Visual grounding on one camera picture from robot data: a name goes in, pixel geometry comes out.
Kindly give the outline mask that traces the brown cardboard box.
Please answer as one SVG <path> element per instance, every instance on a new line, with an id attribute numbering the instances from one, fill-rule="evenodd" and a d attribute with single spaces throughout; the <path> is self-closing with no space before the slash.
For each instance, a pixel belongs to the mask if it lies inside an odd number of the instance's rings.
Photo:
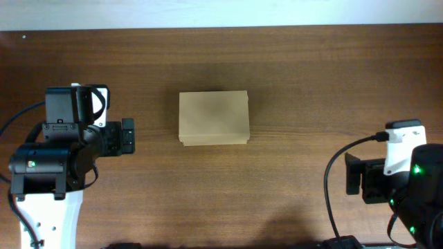
<path id="1" fill-rule="evenodd" d="M 179 94 L 179 140 L 183 146 L 244 145 L 249 139 L 246 91 Z"/>

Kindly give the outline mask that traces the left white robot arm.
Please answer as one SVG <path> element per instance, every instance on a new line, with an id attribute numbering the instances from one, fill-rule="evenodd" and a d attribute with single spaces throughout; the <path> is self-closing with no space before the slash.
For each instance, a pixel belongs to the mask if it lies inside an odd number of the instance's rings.
<path id="1" fill-rule="evenodd" d="M 98 173 L 98 158 L 135 152 L 134 120 L 107 120 L 104 84 L 48 88 L 42 105 L 45 120 L 10 157 L 8 202 L 22 248 L 74 248 L 86 175 Z"/>

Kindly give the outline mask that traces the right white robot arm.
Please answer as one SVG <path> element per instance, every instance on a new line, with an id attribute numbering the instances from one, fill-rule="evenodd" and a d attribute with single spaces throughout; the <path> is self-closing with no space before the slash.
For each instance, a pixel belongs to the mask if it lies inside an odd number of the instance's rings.
<path id="1" fill-rule="evenodd" d="M 362 194 L 367 204 L 388 203 L 393 212 L 388 232 L 400 219 L 415 240 L 407 248 L 442 249 L 442 145 L 414 148 L 404 172 L 387 176 L 384 163 L 346 153 L 347 194 Z"/>

